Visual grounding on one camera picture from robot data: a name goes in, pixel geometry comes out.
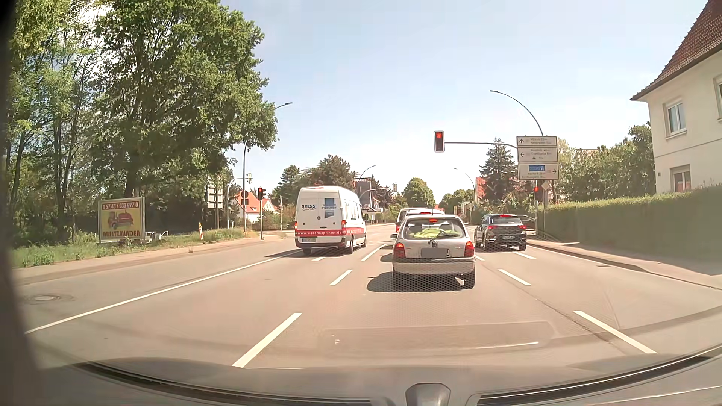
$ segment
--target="brake light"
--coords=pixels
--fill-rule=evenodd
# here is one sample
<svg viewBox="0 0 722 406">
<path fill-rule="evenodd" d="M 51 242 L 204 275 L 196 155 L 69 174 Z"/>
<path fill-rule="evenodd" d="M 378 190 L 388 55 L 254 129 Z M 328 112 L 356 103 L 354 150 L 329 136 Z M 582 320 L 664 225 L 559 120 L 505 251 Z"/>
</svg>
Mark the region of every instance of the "brake light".
<svg viewBox="0 0 722 406">
<path fill-rule="evenodd" d="M 396 245 L 393 246 L 393 257 L 406 258 L 406 249 L 402 243 L 396 243 Z"/>
<path fill-rule="evenodd" d="M 474 256 L 474 243 L 471 241 L 466 242 L 466 246 L 464 247 L 464 256 Z"/>
</svg>

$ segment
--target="yellow billboard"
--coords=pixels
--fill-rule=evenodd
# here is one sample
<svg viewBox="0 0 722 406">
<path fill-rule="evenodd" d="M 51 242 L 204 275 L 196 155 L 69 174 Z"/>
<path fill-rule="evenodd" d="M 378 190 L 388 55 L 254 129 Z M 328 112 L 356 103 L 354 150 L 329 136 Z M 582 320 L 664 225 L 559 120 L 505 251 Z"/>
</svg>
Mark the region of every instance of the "yellow billboard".
<svg viewBox="0 0 722 406">
<path fill-rule="evenodd" d="M 97 231 L 101 241 L 143 240 L 145 198 L 101 200 L 97 210 Z"/>
</svg>

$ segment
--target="asphalt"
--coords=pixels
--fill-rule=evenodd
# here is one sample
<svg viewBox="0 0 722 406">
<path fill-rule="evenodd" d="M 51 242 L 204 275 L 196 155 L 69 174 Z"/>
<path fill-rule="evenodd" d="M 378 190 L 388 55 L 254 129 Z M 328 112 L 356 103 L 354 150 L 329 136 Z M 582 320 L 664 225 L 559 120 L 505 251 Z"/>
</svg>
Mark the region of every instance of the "asphalt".
<svg viewBox="0 0 722 406">
<path fill-rule="evenodd" d="M 286 238 L 19 284 L 27 337 L 41 367 L 565 366 L 722 342 L 722 291 L 531 246 L 477 250 L 472 289 L 428 277 L 396 291 L 391 232 L 369 227 L 353 254 L 305 257 Z"/>
</svg>

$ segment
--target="blurred license plate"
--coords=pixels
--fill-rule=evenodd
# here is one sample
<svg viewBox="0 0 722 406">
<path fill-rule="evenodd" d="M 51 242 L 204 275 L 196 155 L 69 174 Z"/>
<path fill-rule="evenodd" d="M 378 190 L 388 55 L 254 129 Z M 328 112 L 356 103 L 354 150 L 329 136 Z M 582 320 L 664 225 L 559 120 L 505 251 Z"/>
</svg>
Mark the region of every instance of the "blurred license plate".
<svg viewBox="0 0 722 406">
<path fill-rule="evenodd" d="M 448 249 L 445 248 L 422 248 L 422 258 L 446 258 L 448 256 Z"/>
</svg>

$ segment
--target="manhole cover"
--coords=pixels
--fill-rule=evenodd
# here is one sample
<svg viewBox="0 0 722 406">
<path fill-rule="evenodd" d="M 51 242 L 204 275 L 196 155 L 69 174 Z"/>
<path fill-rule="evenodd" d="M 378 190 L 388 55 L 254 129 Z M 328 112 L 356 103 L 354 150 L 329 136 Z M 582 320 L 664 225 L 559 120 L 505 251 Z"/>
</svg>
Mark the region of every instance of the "manhole cover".
<svg viewBox="0 0 722 406">
<path fill-rule="evenodd" d="M 71 301 L 70 295 L 56 295 L 54 293 L 41 293 L 40 295 L 25 296 L 24 302 L 30 304 L 48 303 L 56 301 Z"/>
</svg>

